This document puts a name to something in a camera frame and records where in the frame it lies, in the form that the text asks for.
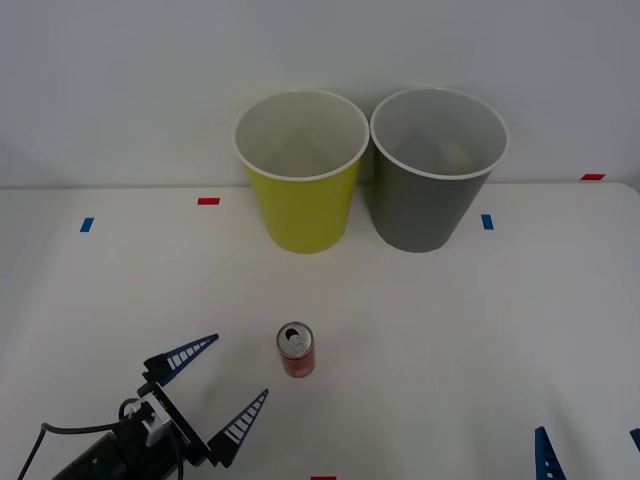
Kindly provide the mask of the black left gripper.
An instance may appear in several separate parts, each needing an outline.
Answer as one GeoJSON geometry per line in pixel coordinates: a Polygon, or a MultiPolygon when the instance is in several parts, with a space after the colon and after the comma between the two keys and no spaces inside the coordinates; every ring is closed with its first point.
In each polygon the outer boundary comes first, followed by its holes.
{"type": "Polygon", "coordinates": [[[138,389],[138,394],[143,396],[151,393],[159,402],[181,435],[184,443],[184,457],[194,467],[199,467],[207,459],[213,466],[221,464],[225,468],[230,467],[269,395],[268,389],[263,390],[207,443],[208,450],[162,386],[170,383],[187,365],[218,339],[218,334],[208,335],[168,352],[155,355],[143,362],[146,368],[143,373],[145,384],[138,389]]]}

